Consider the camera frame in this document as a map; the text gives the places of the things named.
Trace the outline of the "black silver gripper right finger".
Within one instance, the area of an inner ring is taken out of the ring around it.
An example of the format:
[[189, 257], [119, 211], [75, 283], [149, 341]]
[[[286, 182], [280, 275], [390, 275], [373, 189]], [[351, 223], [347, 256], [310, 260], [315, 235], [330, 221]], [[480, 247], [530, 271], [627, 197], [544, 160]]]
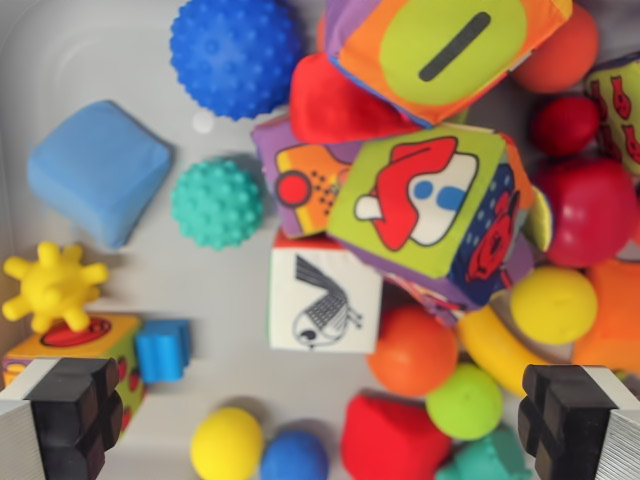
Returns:
[[608, 368], [529, 365], [518, 434], [541, 479], [637, 479], [639, 396]]

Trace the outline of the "black silver gripper left finger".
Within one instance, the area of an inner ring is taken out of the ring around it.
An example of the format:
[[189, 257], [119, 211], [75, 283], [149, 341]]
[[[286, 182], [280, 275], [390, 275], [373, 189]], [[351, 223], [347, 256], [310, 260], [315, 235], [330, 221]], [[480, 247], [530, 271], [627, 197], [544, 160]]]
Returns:
[[120, 436], [112, 359], [37, 358], [1, 391], [3, 479], [95, 479]]

